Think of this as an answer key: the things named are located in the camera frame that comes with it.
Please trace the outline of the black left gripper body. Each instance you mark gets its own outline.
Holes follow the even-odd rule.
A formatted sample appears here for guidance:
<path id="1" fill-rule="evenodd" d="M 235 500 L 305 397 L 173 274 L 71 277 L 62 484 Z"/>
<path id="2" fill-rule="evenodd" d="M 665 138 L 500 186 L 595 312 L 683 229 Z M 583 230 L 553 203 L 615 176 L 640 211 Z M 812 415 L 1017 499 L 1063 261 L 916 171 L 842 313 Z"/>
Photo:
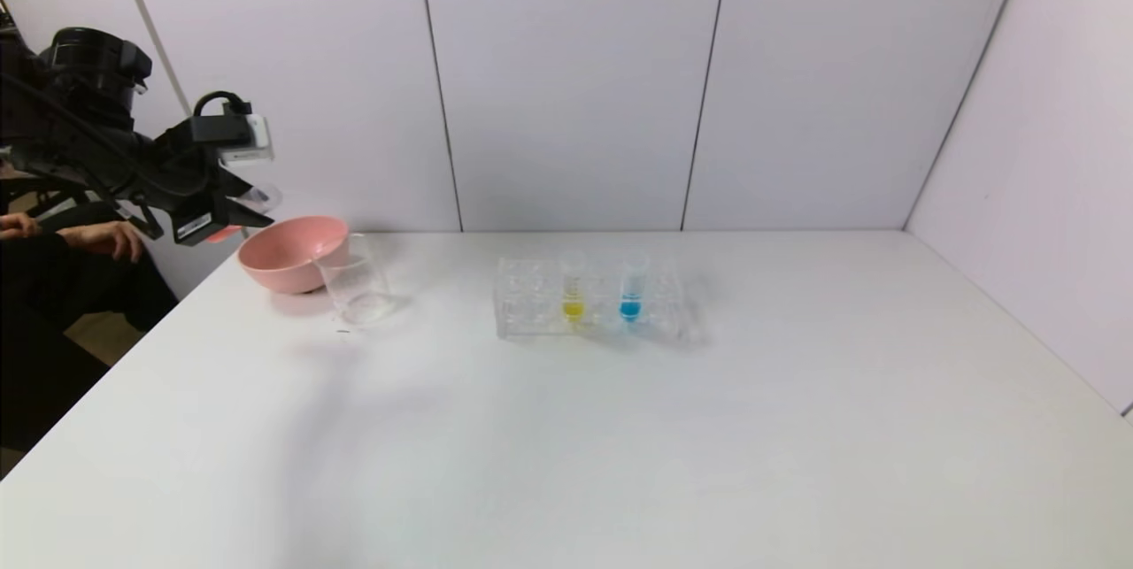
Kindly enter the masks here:
<path id="1" fill-rule="evenodd" d="M 193 145 L 153 169 L 154 204 L 171 216 L 178 245 L 196 246 L 224 229 L 230 181 L 216 150 Z"/>

